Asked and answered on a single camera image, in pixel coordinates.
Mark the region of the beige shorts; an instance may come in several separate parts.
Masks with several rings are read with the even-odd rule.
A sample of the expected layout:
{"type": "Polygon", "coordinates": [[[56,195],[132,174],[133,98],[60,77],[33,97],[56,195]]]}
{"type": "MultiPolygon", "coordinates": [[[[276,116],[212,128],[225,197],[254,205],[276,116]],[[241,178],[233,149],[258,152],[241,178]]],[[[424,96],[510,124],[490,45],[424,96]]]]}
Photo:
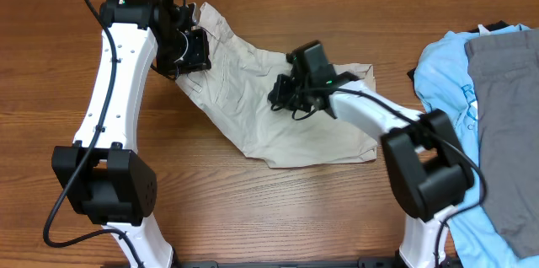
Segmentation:
{"type": "Polygon", "coordinates": [[[273,111],[269,91],[278,75],[291,71],[285,54],[241,39],[209,3],[200,11],[211,69],[182,75],[176,83],[245,157],[271,168],[376,159],[376,140],[347,122],[323,111],[305,120],[289,110],[273,111]]]}

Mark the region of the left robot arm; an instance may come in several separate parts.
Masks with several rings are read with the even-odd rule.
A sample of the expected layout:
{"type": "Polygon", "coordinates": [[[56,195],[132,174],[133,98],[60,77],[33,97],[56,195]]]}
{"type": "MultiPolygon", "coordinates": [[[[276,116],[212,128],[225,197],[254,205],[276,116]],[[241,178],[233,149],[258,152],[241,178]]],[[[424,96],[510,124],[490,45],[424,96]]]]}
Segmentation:
{"type": "Polygon", "coordinates": [[[102,29],[99,70],[72,144],[55,147],[51,166],[59,201],[110,234],[131,267],[177,267],[153,210],[157,176],[139,157],[137,124],[150,72],[176,80],[211,68],[206,32],[194,4],[106,0],[92,8],[102,29]]]}

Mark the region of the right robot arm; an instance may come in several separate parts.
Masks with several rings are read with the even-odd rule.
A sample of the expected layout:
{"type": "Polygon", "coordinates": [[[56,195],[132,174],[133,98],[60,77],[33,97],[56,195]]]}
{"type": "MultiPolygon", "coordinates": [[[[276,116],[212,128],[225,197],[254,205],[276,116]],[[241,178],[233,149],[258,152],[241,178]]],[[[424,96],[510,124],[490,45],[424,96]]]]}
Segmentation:
{"type": "Polygon", "coordinates": [[[458,267],[445,252],[449,220],[463,213],[475,163],[463,152],[449,117],[422,113],[384,98],[352,72],[337,73],[320,41],[286,54],[291,72],[278,75],[268,100],[273,111],[324,111],[359,128],[382,146],[392,193],[406,214],[403,242],[392,258],[366,265],[458,267]]]}

